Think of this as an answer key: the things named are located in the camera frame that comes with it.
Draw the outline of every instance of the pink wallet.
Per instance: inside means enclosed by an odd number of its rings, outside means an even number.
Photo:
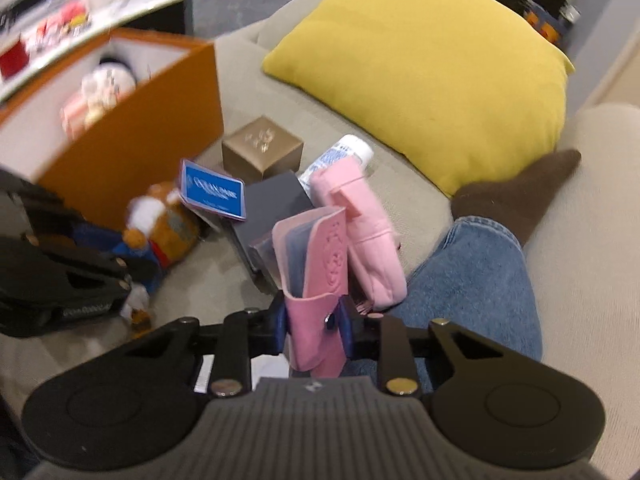
[[[358,309],[383,310],[404,300],[406,278],[398,257],[398,234],[357,159],[348,156],[317,170],[311,177],[311,192],[314,203],[346,210],[349,264],[370,303]]]
[[[291,367],[337,377],[346,358],[331,314],[348,293],[344,209],[305,211],[278,222],[271,234],[289,317]]]

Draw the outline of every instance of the orange box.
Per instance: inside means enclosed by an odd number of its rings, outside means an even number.
[[[138,86],[71,142],[60,108],[104,55],[125,59]],[[132,198],[175,180],[180,160],[222,133],[213,44],[121,28],[67,54],[8,101],[0,164],[55,191],[89,221],[121,230]]]

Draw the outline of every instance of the card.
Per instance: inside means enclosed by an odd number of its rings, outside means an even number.
[[[182,162],[180,194],[185,204],[245,220],[244,182],[191,162]]]

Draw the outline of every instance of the blue jeans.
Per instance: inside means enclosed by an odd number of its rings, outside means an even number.
[[[487,218],[456,220],[409,278],[406,299],[388,314],[420,328],[444,317],[528,357],[542,357],[536,300],[520,243]],[[416,365],[422,390],[432,391],[424,359]],[[342,374],[369,375],[375,382],[376,362],[347,362]]]

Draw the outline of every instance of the foot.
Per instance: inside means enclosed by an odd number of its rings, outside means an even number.
[[[504,225],[524,246],[580,158],[577,150],[553,152],[506,182],[467,184],[451,199],[453,219],[470,215],[490,218]]]

